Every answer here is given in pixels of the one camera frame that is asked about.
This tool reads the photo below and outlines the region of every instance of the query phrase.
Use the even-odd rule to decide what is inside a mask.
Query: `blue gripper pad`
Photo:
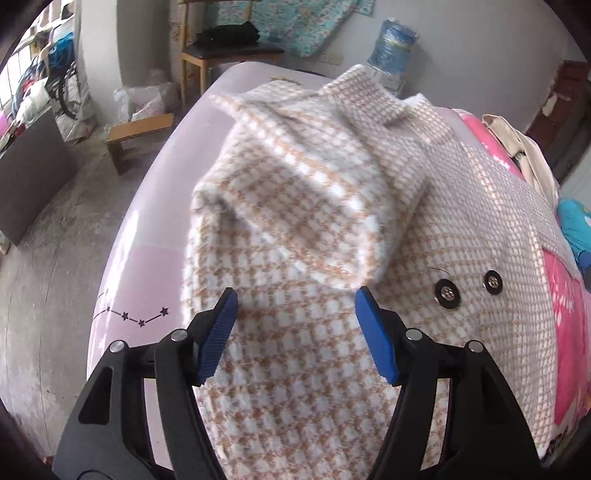
[[[355,315],[368,343],[369,351],[374,359],[378,373],[389,384],[393,384],[398,378],[394,346],[384,331],[379,318],[379,307],[366,288],[360,288],[355,293]]]
[[[217,365],[226,348],[228,337],[238,312],[238,295],[232,290],[222,306],[217,318],[213,322],[206,340],[199,349],[199,367],[197,381],[203,385],[216,372]]]

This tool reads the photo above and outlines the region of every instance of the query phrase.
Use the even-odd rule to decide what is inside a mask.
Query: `beige cloth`
[[[535,443],[550,440],[556,334],[542,248],[579,273],[548,204],[461,144],[429,102],[413,107],[362,66],[309,92],[274,81],[217,98],[236,119],[197,185],[187,244],[187,322],[238,292],[215,376],[197,392],[229,478],[366,478],[398,396],[376,372],[355,290],[435,341],[480,339]],[[446,275],[461,305],[446,310]],[[499,272],[503,292],[483,288]],[[447,385],[424,465],[436,463]]]
[[[483,115],[482,121],[507,150],[510,157],[519,153],[518,162],[524,179],[542,195],[552,211],[558,207],[558,187],[552,170],[538,144],[526,137],[501,116]]]

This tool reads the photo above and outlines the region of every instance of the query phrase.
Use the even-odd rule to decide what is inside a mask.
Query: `pink bed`
[[[210,98],[217,93],[246,92],[277,76],[296,80],[310,89],[329,81],[263,63],[236,65],[193,106],[160,151],[127,211],[105,268],[90,331],[87,375],[114,340],[123,339],[130,346],[157,342],[191,320],[183,317],[180,302],[191,192],[214,163],[233,125],[233,120],[215,108]],[[519,174],[478,119],[466,112],[439,112],[460,140],[488,150]],[[573,281],[551,254],[546,252],[545,260],[557,319],[558,436],[571,430],[586,412],[591,371],[587,335],[591,299],[582,284]],[[170,467],[155,384],[147,381],[145,387],[154,457],[160,465]]]
[[[512,174],[523,179],[523,175],[503,146],[486,126],[471,113],[455,111],[491,157],[507,167]],[[565,438],[574,429],[591,406],[591,349],[588,331],[591,325],[591,294],[585,289],[582,280],[571,278],[563,263],[546,250],[544,263],[556,317],[558,343],[555,441],[548,450],[548,453],[551,453],[558,446],[558,440]]]

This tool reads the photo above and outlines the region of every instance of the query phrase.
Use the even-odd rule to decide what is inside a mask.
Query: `black button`
[[[498,272],[489,270],[484,275],[484,288],[491,295],[498,295],[503,291],[503,279]]]
[[[435,283],[435,298],[443,308],[455,309],[460,304],[460,291],[454,282],[442,278]]]

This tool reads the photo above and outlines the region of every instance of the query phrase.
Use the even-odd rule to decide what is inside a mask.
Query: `wooden chair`
[[[250,45],[239,47],[216,47],[210,45],[200,45],[194,43],[187,45],[187,30],[189,20],[189,5],[191,3],[213,3],[223,2],[226,0],[178,0],[183,11],[181,12],[181,97],[183,100],[183,108],[187,105],[187,65],[186,62],[192,63],[199,67],[200,70],[200,91],[201,95],[207,90],[207,70],[215,65],[221,63],[231,63],[234,61],[250,61],[258,59],[271,60],[275,64],[279,64],[281,55],[284,52],[272,44],[265,44],[256,42]],[[248,1],[248,8],[246,9],[245,21],[250,21],[252,16],[252,3],[260,2],[261,0],[243,0]]]

